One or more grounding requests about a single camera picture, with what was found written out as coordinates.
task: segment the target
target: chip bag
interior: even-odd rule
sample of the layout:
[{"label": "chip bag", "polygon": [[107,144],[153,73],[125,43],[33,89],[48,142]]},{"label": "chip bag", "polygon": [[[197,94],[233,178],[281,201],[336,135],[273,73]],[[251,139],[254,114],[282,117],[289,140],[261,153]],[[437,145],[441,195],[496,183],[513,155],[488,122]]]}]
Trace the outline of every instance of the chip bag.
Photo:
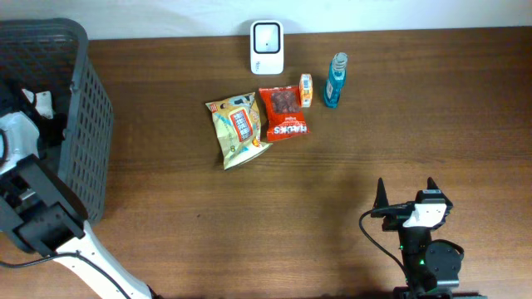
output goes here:
[{"label": "chip bag", "polygon": [[259,88],[268,112],[268,142],[310,133],[301,107],[299,87]]},{"label": "chip bag", "polygon": [[254,92],[206,105],[213,116],[225,170],[250,161],[272,145],[260,142],[260,114]]}]

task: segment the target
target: red snack bag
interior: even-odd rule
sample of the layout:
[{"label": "red snack bag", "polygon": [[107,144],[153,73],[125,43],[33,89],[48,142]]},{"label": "red snack bag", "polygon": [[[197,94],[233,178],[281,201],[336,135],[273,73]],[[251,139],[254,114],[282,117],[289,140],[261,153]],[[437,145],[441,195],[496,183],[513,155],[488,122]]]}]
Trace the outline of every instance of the red snack bag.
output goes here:
[{"label": "red snack bag", "polygon": [[268,113],[268,142],[310,133],[301,107],[299,86],[259,88]]}]

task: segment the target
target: blue bottle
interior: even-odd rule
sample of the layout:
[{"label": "blue bottle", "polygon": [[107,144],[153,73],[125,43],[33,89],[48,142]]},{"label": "blue bottle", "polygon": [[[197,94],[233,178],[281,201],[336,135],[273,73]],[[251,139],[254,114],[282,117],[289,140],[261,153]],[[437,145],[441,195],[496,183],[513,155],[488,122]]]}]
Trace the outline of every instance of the blue bottle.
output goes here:
[{"label": "blue bottle", "polygon": [[325,106],[336,108],[340,100],[340,91],[346,83],[347,54],[338,53],[334,56],[329,67],[329,78],[323,90],[323,99]]}]

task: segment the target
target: white device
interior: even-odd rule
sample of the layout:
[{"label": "white device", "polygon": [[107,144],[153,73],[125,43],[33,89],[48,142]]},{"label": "white device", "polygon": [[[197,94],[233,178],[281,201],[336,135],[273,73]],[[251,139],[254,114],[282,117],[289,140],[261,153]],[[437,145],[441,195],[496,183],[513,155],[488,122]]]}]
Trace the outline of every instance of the white device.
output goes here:
[{"label": "white device", "polygon": [[283,24],[274,20],[256,21],[249,29],[251,71],[257,75],[276,75],[284,67]]},{"label": "white device", "polygon": [[30,154],[38,157],[38,138],[39,129],[23,112],[0,117],[0,174]]},{"label": "white device", "polygon": [[445,203],[416,203],[414,211],[406,220],[402,227],[425,227],[432,228],[443,219],[447,205]]}]

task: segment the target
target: wooden table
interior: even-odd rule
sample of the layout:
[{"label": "wooden table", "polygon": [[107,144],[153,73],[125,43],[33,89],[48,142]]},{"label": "wooden table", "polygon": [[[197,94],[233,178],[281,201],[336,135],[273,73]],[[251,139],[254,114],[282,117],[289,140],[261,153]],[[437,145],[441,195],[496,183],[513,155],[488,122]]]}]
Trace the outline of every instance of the wooden table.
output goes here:
[{"label": "wooden table", "polygon": [[[404,285],[358,229],[383,177],[392,203],[432,176],[455,204],[433,233],[465,248],[461,291],[532,293],[532,28],[285,37],[279,76],[249,70],[247,37],[91,42],[115,129],[95,231],[167,298],[375,297]],[[349,54],[340,106],[323,104]],[[204,103],[313,75],[312,134],[228,172]],[[261,104],[263,125],[267,120]],[[369,233],[396,255],[396,233]],[[27,261],[3,235],[0,258]],[[96,295],[59,264],[0,269],[4,298]]]}]

